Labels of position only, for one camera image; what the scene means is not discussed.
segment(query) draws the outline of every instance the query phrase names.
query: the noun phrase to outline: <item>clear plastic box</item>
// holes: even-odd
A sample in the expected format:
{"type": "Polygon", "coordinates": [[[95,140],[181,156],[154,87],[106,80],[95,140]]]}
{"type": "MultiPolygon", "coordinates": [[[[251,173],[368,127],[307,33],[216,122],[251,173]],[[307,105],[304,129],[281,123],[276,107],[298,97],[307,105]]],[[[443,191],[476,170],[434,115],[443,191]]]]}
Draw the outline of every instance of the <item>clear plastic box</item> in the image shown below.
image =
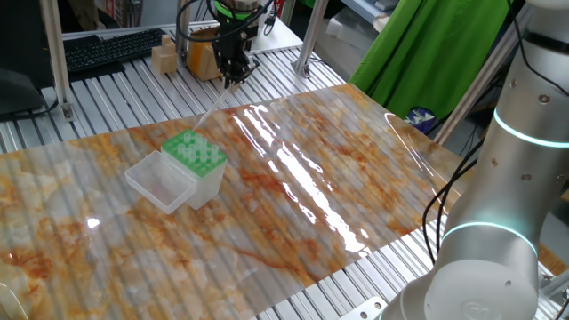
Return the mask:
{"type": "Polygon", "coordinates": [[[205,137],[187,130],[165,142],[162,154],[196,182],[196,193],[186,201],[194,210],[220,192],[227,157],[205,137]]]}
{"type": "Polygon", "coordinates": [[[196,181],[159,151],[152,152],[124,175],[128,184],[166,214],[196,193],[196,181]]]}

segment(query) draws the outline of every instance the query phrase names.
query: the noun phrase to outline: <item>table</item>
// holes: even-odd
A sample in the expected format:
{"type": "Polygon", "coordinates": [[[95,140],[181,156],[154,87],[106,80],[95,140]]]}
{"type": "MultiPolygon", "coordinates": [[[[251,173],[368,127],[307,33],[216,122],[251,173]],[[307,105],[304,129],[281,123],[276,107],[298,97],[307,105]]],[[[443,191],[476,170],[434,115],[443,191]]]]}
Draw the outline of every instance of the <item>table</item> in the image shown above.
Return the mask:
{"type": "MultiPolygon", "coordinates": [[[[213,23],[190,23],[190,30],[209,28],[213,23]]],[[[174,26],[160,26],[173,36],[174,26]]],[[[66,34],[64,40],[79,36],[98,35],[102,38],[121,36],[146,28],[66,34]]],[[[287,95],[325,88],[344,81],[322,62],[310,65],[310,79],[297,78],[291,62],[298,59],[300,40],[280,21],[275,34],[265,37],[254,57],[260,66],[247,83],[221,108],[237,107],[287,95]],[[283,42],[275,39],[278,36],[283,42]]],[[[77,121],[68,123],[59,109],[35,120],[0,124],[0,151],[3,153],[73,140],[132,128],[144,124],[200,115],[223,92],[220,79],[201,82],[182,65],[178,71],[159,75],[152,68],[150,57],[125,62],[125,72],[99,76],[71,83],[71,99],[77,121]]],[[[56,98],[53,88],[42,90],[48,106],[56,98]]]]}
{"type": "Polygon", "coordinates": [[[459,163],[344,84],[213,113],[220,194],[164,215],[124,171],[195,122],[0,156],[0,283],[28,316],[252,317],[416,229],[459,163]]]}

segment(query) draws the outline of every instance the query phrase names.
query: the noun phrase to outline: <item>black keyboard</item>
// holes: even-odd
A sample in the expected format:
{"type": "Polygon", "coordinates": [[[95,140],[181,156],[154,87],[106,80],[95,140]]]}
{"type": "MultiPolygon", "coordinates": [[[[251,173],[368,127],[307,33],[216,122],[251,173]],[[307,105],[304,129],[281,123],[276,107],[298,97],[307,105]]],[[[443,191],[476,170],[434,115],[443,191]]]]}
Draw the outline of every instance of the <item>black keyboard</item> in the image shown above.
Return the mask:
{"type": "Polygon", "coordinates": [[[115,61],[150,55],[153,47],[162,45],[162,35],[165,34],[162,29],[154,28],[95,44],[66,48],[68,71],[78,72],[115,61]]]}

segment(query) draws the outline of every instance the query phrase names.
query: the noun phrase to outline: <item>cable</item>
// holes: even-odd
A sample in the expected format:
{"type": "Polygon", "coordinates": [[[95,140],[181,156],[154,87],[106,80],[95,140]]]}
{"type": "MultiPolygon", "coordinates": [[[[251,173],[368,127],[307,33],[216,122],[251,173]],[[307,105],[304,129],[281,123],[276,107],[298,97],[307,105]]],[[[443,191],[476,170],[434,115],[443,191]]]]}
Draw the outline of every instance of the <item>cable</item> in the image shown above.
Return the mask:
{"type": "Polygon", "coordinates": [[[563,313],[564,313],[565,310],[567,309],[567,305],[569,305],[569,298],[567,298],[567,300],[566,300],[565,303],[563,304],[563,307],[561,307],[561,310],[559,310],[559,313],[557,314],[557,316],[555,317],[554,320],[559,320],[559,319],[561,319],[561,316],[563,315],[563,313]]]}
{"type": "MultiPolygon", "coordinates": [[[[268,2],[260,7],[259,9],[257,9],[257,12],[253,15],[253,16],[249,16],[246,19],[246,23],[240,25],[239,27],[229,31],[227,34],[222,35],[222,36],[216,36],[210,39],[196,39],[193,38],[189,35],[186,35],[182,30],[181,30],[181,26],[180,26],[180,22],[181,22],[181,15],[189,8],[189,6],[191,4],[193,4],[195,1],[197,0],[190,0],[188,2],[186,2],[179,10],[178,10],[178,14],[176,14],[176,31],[180,34],[181,37],[183,37],[186,40],[189,41],[193,41],[193,42],[197,42],[197,43],[207,43],[207,42],[212,42],[212,41],[218,41],[221,40],[223,38],[226,38],[228,36],[233,36],[234,34],[241,32],[243,30],[245,30],[247,27],[251,26],[251,24],[253,22],[255,22],[264,12],[267,11],[268,7],[275,1],[275,0],[268,0],[268,2]]],[[[212,6],[210,4],[209,0],[205,0],[205,2],[207,3],[207,9],[210,12],[210,14],[219,22],[219,23],[226,23],[225,21],[222,21],[219,17],[217,17],[212,9],[212,6]]]]}
{"type": "MultiPolygon", "coordinates": [[[[464,156],[464,159],[462,159],[461,164],[459,164],[459,166],[456,168],[456,171],[454,171],[453,174],[453,178],[459,174],[459,172],[462,170],[462,167],[464,166],[464,164],[466,164],[469,159],[482,147],[482,145],[484,144],[484,140],[480,140],[476,146],[470,150],[468,152],[468,154],[466,156],[464,156]]],[[[446,191],[443,193],[443,198],[441,199],[441,204],[438,206],[438,214],[437,214],[437,252],[440,250],[441,248],[441,219],[443,218],[443,209],[445,208],[445,203],[446,203],[446,198],[448,197],[448,195],[451,193],[451,186],[449,186],[449,188],[446,189],[446,191]]]]}
{"type": "Polygon", "coordinates": [[[265,28],[263,29],[263,35],[268,36],[273,32],[276,22],[276,5],[273,5],[270,11],[270,15],[265,20],[265,28]]]}
{"type": "Polygon", "coordinates": [[[56,98],[55,101],[53,102],[52,106],[49,107],[48,109],[44,110],[44,111],[35,112],[35,113],[29,114],[29,115],[0,116],[0,122],[34,119],[34,118],[37,118],[39,116],[43,116],[43,115],[51,112],[57,106],[58,106],[58,100],[56,98]]]}
{"type": "Polygon", "coordinates": [[[459,153],[459,156],[462,156],[462,152],[464,152],[464,150],[466,149],[466,146],[468,146],[468,145],[470,145],[470,147],[469,147],[469,151],[467,151],[467,154],[468,154],[468,152],[470,152],[470,150],[472,149],[472,143],[474,142],[474,133],[476,133],[477,129],[478,129],[478,124],[475,124],[474,129],[472,129],[472,132],[470,133],[469,137],[466,139],[466,143],[464,143],[464,147],[462,147],[462,150],[459,153]]]}
{"type": "Polygon", "coordinates": [[[429,210],[430,208],[433,206],[433,204],[437,201],[437,199],[443,195],[443,193],[452,186],[452,184],[458,180],[460,177],[462,177],[462,175],[464,175],[464,173],[468,172],[470,169],[472,169],[472,167],[474,167],[474,165],[476,165],[477,160],[474,160],[472,163],[470,163],[466,168],[464,168],[462,171],[459,172],[459,174],[456,177],[452,177],[443,188],[440,189],[440,191],[438,191],[438,193],[433,196],[433,198],[430,200],[429,204],[427,204],[427,207],[425,209],[425,212],[423,213],[423,221],[422,221],[422,225],[423,225],[423,236],[425,239],[425,244],[427,245],[427,249],[429,251],[429,257],[430,260],[433,262],[433,265],[435,264],[435,256],[433,255],[433,252],[430,248],[430,242],[429,242],[429,237],[427,236],[427,216],[429,214],[429,210]]]}
{"type": "Polygon", "coordinates": [[[519,51],[522,53],[522,58],[524,59],[524,64],[527,66],[527,68],[529,68],[536,76],[540,77],[541,79],[547,81],[548,83],[552,84],[553,86],[555,86],[556,88],[559,89],[559,91],[561,91],[565,96],[569,96],[569,92],[565,91],[559,84],[556,84],[555,82],[553,82],[552,80],[549,80],[547,77],[545,77],[544,75],[542,75],[541,73],[537,72],[534,68],[532,68],[532,66],[530,66],[530,63],[527,61],[527,57],[525,56],[525,49],[524,49],[524,44],[523,44],[523,38],[522,38],[522,32],[520,31],[519,28],[519,24],[517,23],[517,17],[516,14],[514,13],[514,9],[512,8],[512,3],[511,0],[506,0],[506,2],[508,3],[508,8],[509,8],[509,15],[511,17],[511,19],[514,21],[514,27],[517,33],[517,39],[519,42],[519,51]]]}

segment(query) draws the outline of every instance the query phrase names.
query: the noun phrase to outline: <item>cardboard box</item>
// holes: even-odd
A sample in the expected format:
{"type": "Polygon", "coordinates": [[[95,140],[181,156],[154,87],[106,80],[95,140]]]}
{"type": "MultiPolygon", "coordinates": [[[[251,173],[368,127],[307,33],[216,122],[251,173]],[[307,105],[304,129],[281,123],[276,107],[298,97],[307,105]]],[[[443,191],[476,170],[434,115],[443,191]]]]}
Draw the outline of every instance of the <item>cardboard box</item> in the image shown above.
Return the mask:
{"type": "MultiPolygon", "coordinates": [[[[209,39],[215,37],[219,32],[219,28],[208,28],[192,32],[192,37],[209,39]]],[[[186,65],[189,70],[200,80],[207,81],[221,77],[220,71],[217,69],[215,54],[213,53],[212,44],[189,42],[188,57],[186,65]]]]}
{"type": "Polygon", "coordinates": [[[118,22],[122,28],[129,27],[126,20],[126,0],[96,0],[99,9],[118,22]]]}

